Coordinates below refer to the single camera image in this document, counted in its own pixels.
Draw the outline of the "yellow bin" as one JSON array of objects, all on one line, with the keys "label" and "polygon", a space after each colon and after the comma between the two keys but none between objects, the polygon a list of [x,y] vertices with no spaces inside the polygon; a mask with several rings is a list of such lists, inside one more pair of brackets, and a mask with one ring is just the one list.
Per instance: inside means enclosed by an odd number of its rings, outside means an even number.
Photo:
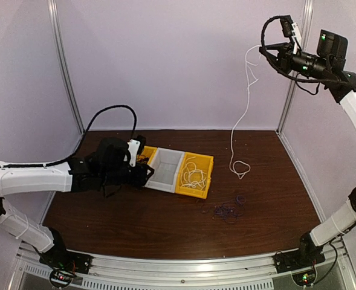
[{"label": "yellow bin", "polygon": [[213,156],[186,152],[176,179],[175,193],[207,199],[213,171]]},{"label": "yellow bin", "polygon": [[137,163],[151,166],[153,164],[157,149],[157,147],[145,146],[142,153],[137,156]]}]

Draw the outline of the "white bin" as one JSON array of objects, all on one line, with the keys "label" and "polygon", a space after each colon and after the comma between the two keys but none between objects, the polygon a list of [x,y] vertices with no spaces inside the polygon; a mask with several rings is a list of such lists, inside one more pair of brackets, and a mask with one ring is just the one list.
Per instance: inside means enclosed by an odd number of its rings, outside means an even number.
[{"label": "white bin", "polygon": [[182,165],[185,152],[158,148],[150,163],[154,174],[149,178],[145,187],[162,192],[175,193],[178,173]]}]

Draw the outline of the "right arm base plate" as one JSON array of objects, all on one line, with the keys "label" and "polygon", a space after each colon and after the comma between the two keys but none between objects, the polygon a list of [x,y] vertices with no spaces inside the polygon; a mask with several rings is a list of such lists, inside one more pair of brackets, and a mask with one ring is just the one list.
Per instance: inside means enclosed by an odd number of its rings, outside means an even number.
[{"label": "right arm base plate", "polygon": [[325,261],[325,256],[314,253],[311,256],[302,254],[300,250],[289,252],[278,251],[273,255],[274,265],[278,273],[295,271],[297,269],[312,267],[316,263]]}]

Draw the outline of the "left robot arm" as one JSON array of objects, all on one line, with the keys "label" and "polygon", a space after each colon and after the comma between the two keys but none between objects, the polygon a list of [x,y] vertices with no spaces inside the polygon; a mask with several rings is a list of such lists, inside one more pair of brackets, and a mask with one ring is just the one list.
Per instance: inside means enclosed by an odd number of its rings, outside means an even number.
[{"label": "left robot arm", "polygon": [[12,164],[0,161],[0,228],[29,243],[58,268],[71,263],[71,254],[58,231],[31,221],[6,202],[8,195],[29,192],[87,192],[129,184],[143,187],[154,169],[138,160],[144,141],[101,140],[84,158],[70,156],[52,163]]}]

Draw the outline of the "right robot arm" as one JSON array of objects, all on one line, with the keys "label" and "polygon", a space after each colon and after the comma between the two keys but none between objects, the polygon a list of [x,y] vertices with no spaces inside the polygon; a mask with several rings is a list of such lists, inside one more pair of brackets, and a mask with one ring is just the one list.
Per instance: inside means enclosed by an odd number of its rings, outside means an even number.
[{"label": "right robot arm", "polygon": [[[356,133],[356,73],[345,70],[347,38],[321,30],[316,54],[301,50],[296,38],[289,32],[288,42],[267,45],[261,42],[259,51],[281,75],[289,77],[291,71],[303,76],[303,82],[319,82],[327,89]],[[356,226],[356,187],[343,205],[327,220],[309,230],[300,238],[294,253],[298,266],[308,266],[322,248],[339,235]]]}]

